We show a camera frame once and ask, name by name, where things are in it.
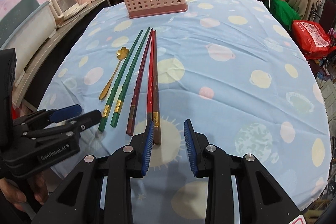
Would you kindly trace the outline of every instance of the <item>plastic bag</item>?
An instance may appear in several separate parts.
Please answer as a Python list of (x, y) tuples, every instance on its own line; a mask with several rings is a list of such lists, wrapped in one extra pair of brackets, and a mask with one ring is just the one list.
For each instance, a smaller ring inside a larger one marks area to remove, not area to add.
[(321, 59), (336, 50), (336, 47), (330, 47), (330, 37), (319, 23), (295, 20), (292, 33), (307, 60)]

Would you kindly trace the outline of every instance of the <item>green cloth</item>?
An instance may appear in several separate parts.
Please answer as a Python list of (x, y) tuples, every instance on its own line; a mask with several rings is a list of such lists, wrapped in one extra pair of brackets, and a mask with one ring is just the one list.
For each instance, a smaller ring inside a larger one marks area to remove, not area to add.
[[(267, 0), (264, 1), (264, 4), (268, 7)], [(292, 30), (294, 20), (301, 20), (299, 14), (287, 2), (282, 0), (271, 0), (269, 12), (287, 31)]]

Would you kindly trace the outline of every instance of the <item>chopstick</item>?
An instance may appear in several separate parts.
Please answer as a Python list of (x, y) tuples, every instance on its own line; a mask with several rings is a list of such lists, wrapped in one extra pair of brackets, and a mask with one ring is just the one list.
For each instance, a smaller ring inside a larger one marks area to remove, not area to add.
[(156, 31), (154, 31), (154, 53), (153, 53), (153, 122), (154, 122), (154, 144), (161, 144), (160, 106), (159, 106), (159, 83), (158, 83), (158, 57), (156, 44)]
[(133, 98), (131, 102), (131, 108), (129, 110), (129, 116), (128, 116), (128, 122), (127, 122), (127, 128), (126, 128), (126, 134), (128, 136), (133, 136), (134, 133), (134, 125), (135, 125), (135, 117), (137, 115), (137, 107), (138, 107), (138, 102), (139, 102), (139, 94), (140, 94), (140, 88), (141, 88), (141, 82), (142, 82), (142, 76), (143, 76), (143, 71), (145, 68), (145, 63), (146, 63), (146, 58), (147, 58), (147, 53), (149, 49), (149, 45), (151, 42), (153, 36), (153, 29), (151, 30), (147, 44), (145, 47), (145, 51), (142, 56), (141, 64), (140, 64), (140, 69), (139, 69), (139, 74), (136, 79), (136, 84), (134, 88), (134, 93), (133, 93)]
[(131, 63), (131, 66), (130, 66), (130, 68), (128, 70), (128, 73), (126, 75), (125, 82), (123, 84), (123, 87), (121, 89), (121, 92), (120, 92), (117, 104), (115, 105), (115, 109), (114, 109), (114, 112), (113, 112), (113, 116), (112, 116), (112, 120), (111, 120), (111, 126), (112, 127), (116, 127), (117, 126), (117, 123), (118, 123), (118, 120), (119, 120), (119, 116), (120, 116), (120, 112), (121, 112), (121, 108), (122, 108), (124, 100), (125, 100), (126, 92), (127, 92), (129, 83), (131, 81), (135, 65), (137, 64), (140, 52), (142, 50), (142, 46), (145, 43), (145, 40), (146, 40), (146, 37), (148, 35), (149, 30), (150, 30), (150, 27), (148, 27), (148, 29), (147, 29), (147, 31), (146, 31), (146, 33), (145, 33), (145, 35), (144, 35), (144, 37), (143, 37), (143, 39), (142, 39), (142, 41), (140, 43), (140, 46), (139, 46), (136, 54), (134, 55), (134, 59), (133, 59), (133, 61)]
[(99, 131), (104, 131), (105, 129), (105, 126), (106, 126), (106, 122), (107, 122), (107, 119), (109, 117), (109, 114), (110, 114), (110, 110), (111, 110), (111, 106), (112, 106), (112, 102), (113, 102), (113, 99), (117, 93), (117, 89), (118, 89), (118, 86), (120, 84), (120, 81), (121, 81), (121, 78), (123, 77), (123, 74), (125, 72), (125, 69), (126, 69), (126, 66), (127, 66), (127, 63), (128, 61), (130, 60), (131, 58), (131, 55), (135, 49), (135, 46), (137, 45), (139, 39), (140, 39), (140, 36), (142, 34), (142, 30), (139, 32), (137, 38), (135, 39), (131, 49), (129, 50), (128, 54), (127, 54), (127, 57), (118, 73), (118, 77), (116, 78), (115, 82), (114, 82), (114, 85), (113, 85), (113, 88), (111, 89), (111, 93), (110, 93), (110, 96), (109, 98), (107, 99), (107, 102), (106, 102), (106, 105), (105, 105), (105, 108), (103, 110), (103, 113), (101, 115), (101, 120), (100, 120), (100, 123), (99, 123), (99, 127), (98, 127), (98, 130)]
[(153, 56), (154, 56), (154, 34), (152, 35), (151, 55), (148, 72), (148, 90), (147, 90), (147, 124), (153, 121)]

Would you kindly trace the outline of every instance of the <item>dark red chopstick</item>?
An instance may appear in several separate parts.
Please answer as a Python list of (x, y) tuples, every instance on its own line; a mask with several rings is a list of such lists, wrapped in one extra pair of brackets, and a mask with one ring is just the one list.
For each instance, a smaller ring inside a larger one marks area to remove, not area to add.
[(152, 37), (154, 36), (154, 31), (153, 29), (151, 30), (147, 44), (145, 47), (145, 51), (142, 56), (140, 68), (139, 68), (139, 74), (136, 79), (136, 84), (134, 88), (134, 93), (133, 93), (133, 98), (131, 102), (131, 108), (129, 110), (129, 116), (128, 116), (128, 122), (127, 122), (127, 128), (126, 128), (126, 134), (129, 136), (133, 136), (134, 133), (134, 125), (135, 125), (135, 116), (137, 115), (137, 107), (138, 107), (138, 102), (139, 102), (139, 94), (140, 94), (140, 88), (141, 88), (141, 82), (142, 82), (142, 76), (143, 76), (143, 71), (145, 68), (145, 63), (146, 63), (146, 58), (147, 58), (147, 53), (149, 49), (149, 44), (152, 40)]
[(154, 144), (161, 144), (160, 105), (159, 105), (159, 82), (158, 82), (158, 57), (156, 44), (156, 31), (154, 31), (153, 53), (153, 122)]
[(147, 124), (153, 121), (153, 56), (154, 56), (154, 32), (152, 33), (151, 55), (148, 72), (147, 91)]

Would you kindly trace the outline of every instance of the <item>gold chopstick band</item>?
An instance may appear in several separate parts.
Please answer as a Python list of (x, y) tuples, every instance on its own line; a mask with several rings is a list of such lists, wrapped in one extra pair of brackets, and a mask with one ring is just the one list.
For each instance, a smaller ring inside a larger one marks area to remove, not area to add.
[(101, 115), (103, 118), (108, 117), (110, 114), (111, 107), (109, 105), (106, 105), (103, 111), (103, 114)]
[(131, 108), (129, 110), (129, 116), (128, 116), (129, 120), (133, 119), (134, 110), (135, 110), (135, 106), (131, 106)]
[(153, 122), (154, 122), (154, 127), (159, 127), (159, 113), (153, 112)]
[(123, 106), (122, 100), (118, 100), (117, 104), (115, 105), (114, 112), (118, 112), (120, 114), (122, 106)]

